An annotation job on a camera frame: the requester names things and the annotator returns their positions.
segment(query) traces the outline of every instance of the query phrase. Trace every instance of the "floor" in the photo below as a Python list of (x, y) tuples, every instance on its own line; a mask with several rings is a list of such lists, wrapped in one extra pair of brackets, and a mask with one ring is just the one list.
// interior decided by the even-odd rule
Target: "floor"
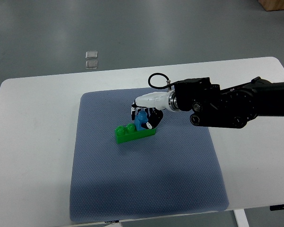
[[(284, 10), (257, 0), (0, 0), (0, 85), (85, 72), (88, 50), (98, 51), (96, 70), (266, 56), (284, 66)], [(284, 227), (284, 210), (245, 212), (251, 227)], [(124, 224), (175, 225), (237, 226), (231, 211)]]

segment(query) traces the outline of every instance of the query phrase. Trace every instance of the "green block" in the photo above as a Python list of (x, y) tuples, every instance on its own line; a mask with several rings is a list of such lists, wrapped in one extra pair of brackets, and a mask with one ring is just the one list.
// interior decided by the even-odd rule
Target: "green block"
[(145, 129), (137, 131), (134, 124), (128, 124), (126, 127), (118, 126), (115, 129), (115, 138), (117, 144), (128, 142), (131, 140), (141, 139), (147, 136), (152, 136), (156, 133), (156, 129)]

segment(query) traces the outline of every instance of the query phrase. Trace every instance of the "blue mat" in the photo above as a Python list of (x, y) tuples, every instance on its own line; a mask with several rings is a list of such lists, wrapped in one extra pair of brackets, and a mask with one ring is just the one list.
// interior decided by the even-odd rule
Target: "blue mat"
[(133, 100), (153, 91), (111, 90), (82, 96), (71, 178), (72, 221), (227, 209), (208, 128), (191, 125), (191, 113), (164, 110), (154, 136), (116, 144), (114, 129), (131, 123)]

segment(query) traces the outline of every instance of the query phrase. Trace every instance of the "black cable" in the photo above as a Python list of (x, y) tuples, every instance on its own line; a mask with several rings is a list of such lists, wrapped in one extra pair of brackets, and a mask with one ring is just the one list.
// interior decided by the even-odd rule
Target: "black cable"
[(167, 84), (167, 85), (165, 85), (165, 86), (163, 86), (163, 87), (156, 87), (156, 86), (154, 86), (154, 85), (151, 84), (151, 78), (152, 78), (153, 76), (156, 76), (156, 75), (163, 76), (167, 81), (169, 80), (169, 78), (168, 78), (165, 74), (163, 74), (163, 73), (156, 72), (156, 73), (151, 74), (150, 77), (148, 77), (148, 85), (149, 85), (150, 87), (154, 88), (154, 89), (166, 89), (166, 88), (171, 88), (171, 86), (173, 86), (173, 85), (175, 84), (175, 83), (171, 83), (171, 84)]

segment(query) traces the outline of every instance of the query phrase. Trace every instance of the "small transparent square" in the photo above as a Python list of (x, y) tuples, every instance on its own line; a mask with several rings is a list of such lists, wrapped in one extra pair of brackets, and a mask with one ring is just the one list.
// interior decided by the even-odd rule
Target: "small transparent square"
[(89, 69), (96, 69), (98, 68), (98, 61), (97, 60), (89, 60), (86, 61), (86, 67), (87, 70)]
[(98, 57), (98, 51), (87, 51), (85, 54), (86, 59), (93, 59)]

